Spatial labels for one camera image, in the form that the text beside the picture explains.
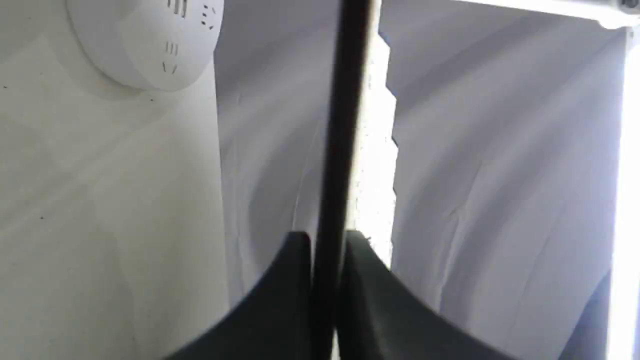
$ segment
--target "white smoke detector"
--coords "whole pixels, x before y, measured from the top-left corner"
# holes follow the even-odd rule
[[[78,39],[115,81],[176,91],[211,64],[224,0],[67,0]]]

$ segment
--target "black rod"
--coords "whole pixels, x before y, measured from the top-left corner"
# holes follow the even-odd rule
[[[349,179],[375,0],[342,0],[333,64],[320,219],[311,291],[312,358],[329,360],[344,261]]]

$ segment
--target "white backdrop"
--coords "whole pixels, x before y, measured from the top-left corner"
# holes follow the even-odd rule
[[[231,301],[313,233],[335,1],[227,2],[216,50]],[[609,268],[624,36],[387,0],[399,145],[393,271],[522,359],[553,359]]]

